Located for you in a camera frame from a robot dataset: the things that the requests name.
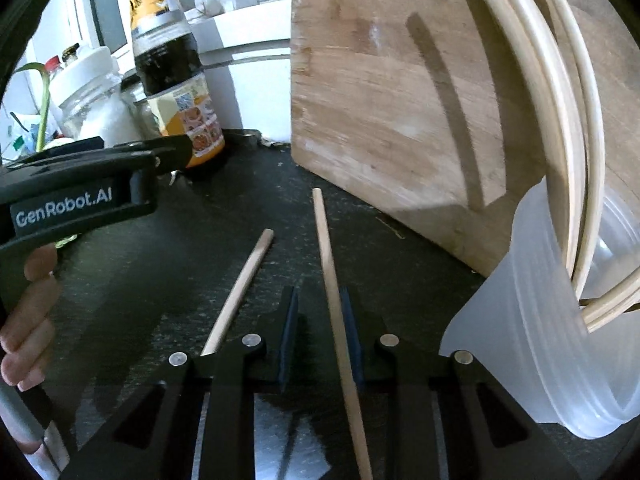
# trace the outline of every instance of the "qr code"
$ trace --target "qr code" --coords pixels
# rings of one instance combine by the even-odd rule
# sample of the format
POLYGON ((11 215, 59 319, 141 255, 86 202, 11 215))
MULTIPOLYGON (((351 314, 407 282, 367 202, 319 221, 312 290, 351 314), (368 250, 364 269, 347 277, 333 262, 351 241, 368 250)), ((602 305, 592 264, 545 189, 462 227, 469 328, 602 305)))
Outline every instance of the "qr code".
POLYGON ((189 110, 190 108, 193 108, 195 106, 191 94, 182 94, 175 98, 175 102, 178 105, 178 110, 180 110, 181 112, 189 110))

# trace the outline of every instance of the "finger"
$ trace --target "finger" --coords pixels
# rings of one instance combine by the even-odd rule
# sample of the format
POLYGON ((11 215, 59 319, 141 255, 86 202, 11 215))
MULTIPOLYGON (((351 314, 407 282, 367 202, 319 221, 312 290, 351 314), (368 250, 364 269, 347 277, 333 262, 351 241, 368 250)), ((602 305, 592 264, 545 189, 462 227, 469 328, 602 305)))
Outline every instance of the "finger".
POLYGON ((24 291, 18 306, 0 330, 0 345, 5 352, 17 352, 27 336, 47 317, 60 296, 55 277, 31 283, 24 291))
POLYGON ((36 249, 24 264, 24 277, 30 282, 46 278, 58 264, 58 252, 54 244, 36 249))
POLYGON ((18 383, 18 389, 21 392, 26 392, 35 388, 39 384, 42 384, 45 379, 45 370, 49 366, 53 357, 53 344, 47 346, 47 349, 42 353, 38 360, 33 365, 33 368, 29 371, 27 376, 18 383))
POLYGON ((12 354, 7 354, 2 360, 0 370, 2 378, 9 386, 15 386, 27 377, 38 357, 53 342, 56 330, 53 323, 47 317, 20 346, 20 349, 12 354))

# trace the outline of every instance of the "glass jar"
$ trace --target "glass jar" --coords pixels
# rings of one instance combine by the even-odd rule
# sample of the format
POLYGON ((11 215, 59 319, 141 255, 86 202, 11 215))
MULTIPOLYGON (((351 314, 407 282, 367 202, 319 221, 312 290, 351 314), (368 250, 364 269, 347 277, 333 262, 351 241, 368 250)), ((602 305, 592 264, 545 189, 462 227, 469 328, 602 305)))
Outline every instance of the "glass jar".
POLYGON ((105 147, 141 140, 127 103, 120 96, 122 76, 114 71, 109 49, 101 47, 63 70, 52 82, 60 108, 60 129, 75 140, 101 137, 105 147))
POLYGON ((122 98, 129 105, 129 110, 136 120, 136 124, 140 129, 140 132, 147 139, 156 139, 160 137, 160 130, 158 129, 158 123, 154 117, 149 102, 146 99, 145 89, 142 86, 142 81, 135 71, 128 73, 122 81, 122 87, 120 89, 122 98))

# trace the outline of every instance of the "bottle cap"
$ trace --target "bottle cap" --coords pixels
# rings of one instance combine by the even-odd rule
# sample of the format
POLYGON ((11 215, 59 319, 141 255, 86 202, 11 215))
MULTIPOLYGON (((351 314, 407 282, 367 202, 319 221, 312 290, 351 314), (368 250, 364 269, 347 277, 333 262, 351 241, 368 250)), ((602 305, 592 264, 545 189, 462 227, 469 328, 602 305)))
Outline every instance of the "bottle cap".
POLYGON ((58 56, 54 56, 44 64, 44 68, 47 69, 47 72, 53 72, 60 66, 60 64, 60 58, 58 56))
POLYGON ((71 56, 75 56, 78 53, 78 49, 80 48, 80 43, 76 43, 71 45, 69 48, 66 48, 62 51, 62 61, 66 63, 66 60, 71 56))
POLYGON ((62 104, 93 79, 112 73, 113 58, 106 46, 96 48, 78 61, 65 68, 49 87, 52 101, 62 104))

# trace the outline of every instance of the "soy sauce bottle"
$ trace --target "soy sauce bottle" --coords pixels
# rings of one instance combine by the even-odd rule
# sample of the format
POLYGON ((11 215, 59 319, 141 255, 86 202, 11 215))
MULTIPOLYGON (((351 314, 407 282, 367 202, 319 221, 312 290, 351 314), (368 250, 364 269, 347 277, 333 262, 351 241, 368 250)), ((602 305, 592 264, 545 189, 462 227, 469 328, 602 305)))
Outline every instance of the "soy sauce bottle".
POLYGON ((136 69, 164 136, 187 134, 188 168, 224 147, 196 43, 179 0, 129 0, 136 69))

